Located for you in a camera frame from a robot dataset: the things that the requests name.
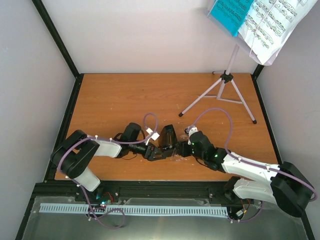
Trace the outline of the clear metronome cover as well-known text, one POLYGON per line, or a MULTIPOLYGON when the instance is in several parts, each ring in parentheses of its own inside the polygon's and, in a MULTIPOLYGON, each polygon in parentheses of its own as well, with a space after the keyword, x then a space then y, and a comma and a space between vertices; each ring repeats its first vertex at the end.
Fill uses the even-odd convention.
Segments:
POLYGON ((191 156, 190 147, 188 145, 188 136, 184 133, 178 137, 178 142, 172 152, 170 160, 172 162, 184 161, 191 156))

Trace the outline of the black metronome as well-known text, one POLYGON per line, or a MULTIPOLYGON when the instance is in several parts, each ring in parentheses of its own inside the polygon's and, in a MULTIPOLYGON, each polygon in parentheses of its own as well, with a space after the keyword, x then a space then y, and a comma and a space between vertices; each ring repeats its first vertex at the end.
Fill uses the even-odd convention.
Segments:
POLYGON ((158 140, 159 147, 162 150, 169 150, 174 148, 177 142, 174 126, 172 124, 164 126, 158 140))

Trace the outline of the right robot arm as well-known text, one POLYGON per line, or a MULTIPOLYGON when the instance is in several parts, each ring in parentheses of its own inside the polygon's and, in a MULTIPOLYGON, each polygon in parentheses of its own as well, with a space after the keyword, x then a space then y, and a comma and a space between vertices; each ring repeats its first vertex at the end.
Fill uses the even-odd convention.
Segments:
POLYGON ((318 194, 311 183, 290 163, 269 164, 243 157, 227 148, 215 147, 197 128, 188 131, 188 139, 177 144, 177 153, 193 156, 221 173, 234 174, 226 186, 230 200, 254 199, 277 205, 285 213, 300 218, 318 194))

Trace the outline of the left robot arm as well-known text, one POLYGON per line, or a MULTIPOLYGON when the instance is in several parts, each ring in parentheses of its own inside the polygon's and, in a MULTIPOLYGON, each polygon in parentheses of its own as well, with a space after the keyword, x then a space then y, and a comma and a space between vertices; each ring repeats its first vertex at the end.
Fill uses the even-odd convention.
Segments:
POLYGON ((100 186, 101 180, 89 169, 93 157, 119 159, 132 152, 148 161, 167 158, 166 153, 150 142, 150 139, 156 140, 160 135, 147 129, 147 139, 138 141, 139 134, 143 132, 142 127, 134 122, 129 123, 123 133, 109 139, 76 130, 53 150, 50 161, 57 170, 84 187, 86 195, 96 202, 103 198, 104 188, 100 186))

